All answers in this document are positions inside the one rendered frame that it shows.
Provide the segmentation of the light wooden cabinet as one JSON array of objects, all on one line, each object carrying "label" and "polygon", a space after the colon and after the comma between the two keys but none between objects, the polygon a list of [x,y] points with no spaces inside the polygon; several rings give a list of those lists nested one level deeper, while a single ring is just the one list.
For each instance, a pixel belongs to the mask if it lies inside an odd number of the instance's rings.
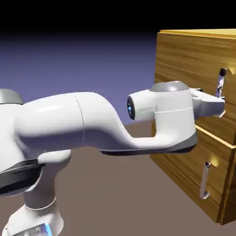
[{"label": "light wooden cabinet", "polygon": [[215,95],[227,70],[225,114],[196,121],[198,143],[185,154],[151,159],[216,223],[236,220],[236,29],[166,29],[157,35],[155,81],[180,80]]}]

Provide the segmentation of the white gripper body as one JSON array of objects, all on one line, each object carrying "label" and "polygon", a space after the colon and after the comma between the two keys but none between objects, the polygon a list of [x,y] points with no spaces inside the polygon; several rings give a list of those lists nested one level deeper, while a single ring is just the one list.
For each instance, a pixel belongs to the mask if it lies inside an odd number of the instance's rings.
[{"label": "white gripper body", "polygon": [[201,91],[191,91],[194,118],[215,116],[221,118],[225,113],[224,97],[216,97]]}]

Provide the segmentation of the wooden cabinet door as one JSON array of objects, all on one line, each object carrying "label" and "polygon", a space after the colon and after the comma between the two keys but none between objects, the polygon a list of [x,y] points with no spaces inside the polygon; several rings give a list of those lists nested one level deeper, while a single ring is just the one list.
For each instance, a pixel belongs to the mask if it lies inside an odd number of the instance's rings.
[{"label": "wooden cabinet door", "polygon": [[[236,132],[232,143],[196,127],[198,143],[189,153],[152,154],[150,158],[216,223],[236,220]],[[205,162],[210,162],[206,190],[199,196]]]},{"label": "wooden cabinet door", "polygon": [[196,124],[236,145],[236,29],[162,30],[157,35],[155,81],[179,80],[215,95],[220,69],[226,68],[221,118],[199,118]]}]

